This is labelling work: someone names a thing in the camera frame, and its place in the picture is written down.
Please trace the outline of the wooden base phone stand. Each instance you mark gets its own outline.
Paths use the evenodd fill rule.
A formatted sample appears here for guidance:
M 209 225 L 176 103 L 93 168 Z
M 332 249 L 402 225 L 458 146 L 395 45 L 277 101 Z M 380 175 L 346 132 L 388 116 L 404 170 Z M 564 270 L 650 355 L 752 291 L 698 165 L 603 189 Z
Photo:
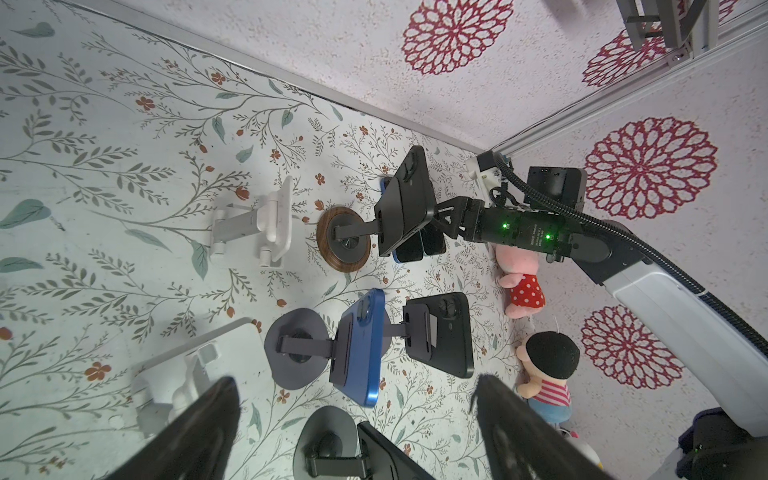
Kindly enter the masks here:
M 415 145 L 374 205 L 372 220 L 365 221 L 344 206 L 323 213 L 316 228 L 319 253 L 339 272 L 358 271 L 370 257 L 373 236 L 377 238 L 379 255 L 385 257 L 431 222 L 436 205 L 426 152 Z

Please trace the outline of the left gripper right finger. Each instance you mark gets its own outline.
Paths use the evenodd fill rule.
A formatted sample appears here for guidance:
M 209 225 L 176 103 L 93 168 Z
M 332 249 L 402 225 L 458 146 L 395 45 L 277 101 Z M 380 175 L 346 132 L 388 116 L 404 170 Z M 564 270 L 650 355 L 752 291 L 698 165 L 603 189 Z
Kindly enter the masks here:
M 498 377 L 478 377 L 471 400 L 494 479 L 608 479 Z

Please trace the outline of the black haired doll plush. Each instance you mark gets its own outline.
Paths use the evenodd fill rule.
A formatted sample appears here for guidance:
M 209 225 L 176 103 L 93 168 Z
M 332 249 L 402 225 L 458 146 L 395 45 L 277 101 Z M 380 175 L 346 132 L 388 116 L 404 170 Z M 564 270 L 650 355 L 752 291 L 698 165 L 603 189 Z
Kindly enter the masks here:
M 516 349 L 524 370 L 517 394 L 546 423 L 558 426 L 572 415 L 568 380 L 580 362 L 580 351 L 567 335 L 557 331 L 537 332 Z

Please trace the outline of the black phone middle stand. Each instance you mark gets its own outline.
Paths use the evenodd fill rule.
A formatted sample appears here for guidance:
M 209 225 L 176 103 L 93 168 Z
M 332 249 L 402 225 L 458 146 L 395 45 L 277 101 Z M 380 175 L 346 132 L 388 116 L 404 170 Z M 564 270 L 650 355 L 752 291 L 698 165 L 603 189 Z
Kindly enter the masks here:
M 462 292 L 414 298 L 403 307 L 407 355 L 460 379 L 474 373 L 468 299 Z

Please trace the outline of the white glasses plush toy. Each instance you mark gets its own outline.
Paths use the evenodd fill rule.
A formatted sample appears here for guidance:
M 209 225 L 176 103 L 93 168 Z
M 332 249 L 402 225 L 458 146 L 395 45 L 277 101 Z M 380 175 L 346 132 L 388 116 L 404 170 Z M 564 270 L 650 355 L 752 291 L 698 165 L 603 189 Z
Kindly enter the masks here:
M 596 451 L 579 435 L 572 430 L 568 430 L 562 427 L 558 428 L 561 436 L 574 448 L 576 448 L 582 455 L 584 455 L 590 462 L 596 465 L 599 469 L 603 470 L 604 466 L 600 460 Z

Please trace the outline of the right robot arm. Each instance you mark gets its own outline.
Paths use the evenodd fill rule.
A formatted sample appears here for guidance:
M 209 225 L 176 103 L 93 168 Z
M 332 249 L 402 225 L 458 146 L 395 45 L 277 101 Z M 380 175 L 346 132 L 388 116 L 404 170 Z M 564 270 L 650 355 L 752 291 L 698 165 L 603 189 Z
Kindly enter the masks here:
M 507 165 L 500 171 L 524 193 L 526 207 L 454 197 L 438 205 L 435 224 L 453 239 L 572 259 L 699 379 L 719 406 L 699 413 L 680 437 L 671 477 L 766 478 L 766 338 L 623 225 L 583 213 Z

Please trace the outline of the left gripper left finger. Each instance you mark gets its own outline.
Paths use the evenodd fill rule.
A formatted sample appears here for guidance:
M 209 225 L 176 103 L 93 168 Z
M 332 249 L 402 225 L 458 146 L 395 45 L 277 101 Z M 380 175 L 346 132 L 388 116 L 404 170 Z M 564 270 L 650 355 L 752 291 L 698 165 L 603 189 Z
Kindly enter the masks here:
M 236 381 L 225 376 L 107 479 L 220 480 L 240 415 Z

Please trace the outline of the white phone stand rear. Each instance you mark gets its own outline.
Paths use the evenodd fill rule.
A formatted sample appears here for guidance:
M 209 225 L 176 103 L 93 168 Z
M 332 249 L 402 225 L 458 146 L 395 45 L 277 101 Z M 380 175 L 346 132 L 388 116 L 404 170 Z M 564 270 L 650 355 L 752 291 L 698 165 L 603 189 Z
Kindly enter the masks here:
M 260 196 L 254 208 L 220 205 L 210 229 L 211 262 L 254 260 L 259 268 L 283 269 L 292 247 L 293 178 Z

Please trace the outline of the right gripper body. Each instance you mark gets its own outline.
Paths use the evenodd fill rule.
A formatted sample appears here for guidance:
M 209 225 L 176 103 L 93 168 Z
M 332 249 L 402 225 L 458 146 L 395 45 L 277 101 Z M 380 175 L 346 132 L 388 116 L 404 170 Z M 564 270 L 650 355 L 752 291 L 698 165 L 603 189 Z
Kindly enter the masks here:
M 443 203 L 443 233 L 451 239 L 482 242 L 481 217 L 486 206 L 481 199 L 458 196 Z

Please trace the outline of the pink pig plush toy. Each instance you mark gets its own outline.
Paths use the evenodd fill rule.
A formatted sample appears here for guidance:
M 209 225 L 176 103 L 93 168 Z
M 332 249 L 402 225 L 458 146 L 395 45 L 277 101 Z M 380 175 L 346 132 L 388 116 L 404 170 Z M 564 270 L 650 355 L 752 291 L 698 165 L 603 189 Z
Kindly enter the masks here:
M 537 277 L 539 254 L 495 244 L 494 256 L 502 272 L 498 285 L 509 293 L 506 316 L 518 320 L 539 313 L 546 306 L 546 298 Z

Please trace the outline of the grey stand front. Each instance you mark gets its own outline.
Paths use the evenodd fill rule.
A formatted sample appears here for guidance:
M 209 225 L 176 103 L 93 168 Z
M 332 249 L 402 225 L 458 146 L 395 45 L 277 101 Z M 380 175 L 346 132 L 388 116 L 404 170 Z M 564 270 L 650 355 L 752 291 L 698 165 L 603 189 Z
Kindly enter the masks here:
M 296 479 L 433 480 L 369 422 L 325 406 L 305 423 L 293 455 Z

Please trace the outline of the blue phone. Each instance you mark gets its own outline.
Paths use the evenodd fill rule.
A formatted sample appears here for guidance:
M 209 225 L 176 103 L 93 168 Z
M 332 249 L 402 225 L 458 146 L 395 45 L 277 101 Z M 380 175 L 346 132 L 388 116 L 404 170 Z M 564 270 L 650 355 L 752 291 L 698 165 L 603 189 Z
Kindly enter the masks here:
M 397 263 L 422 260 L 446 252 L 443 233 L 431 225 L 437 205 L 432 182 L 426 174 L 402 180 L 383 177 L 380 201 L 374 206 L 379 241 Z
M 369 290 L 340 319 L 330 381 L 336 389 L 364 408 L 378 401 L 386 315 L 383 290 Z

